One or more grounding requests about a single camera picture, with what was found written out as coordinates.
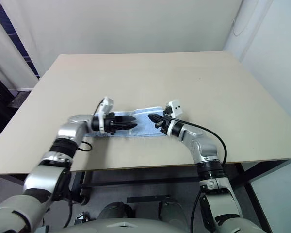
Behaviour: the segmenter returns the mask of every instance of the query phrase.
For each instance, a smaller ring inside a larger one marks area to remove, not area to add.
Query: blue towel
[[[136,109],[131,112],[114,112],[116,116],[129,115],[136,120],[134,121],[138,125],[130,130],[118,130],[114,135],[110,135],[109,133],[101,134],[100,132],[88,133],[87,137],[154,137],[154,136],[165,136],[165,134],[160,132],[160,129],[156,129],[154,127],[154,123],[147,116],[150,113],[156,113],[158,115],[163,116],[162,107],[151,107],[151,108],[143,108]]]

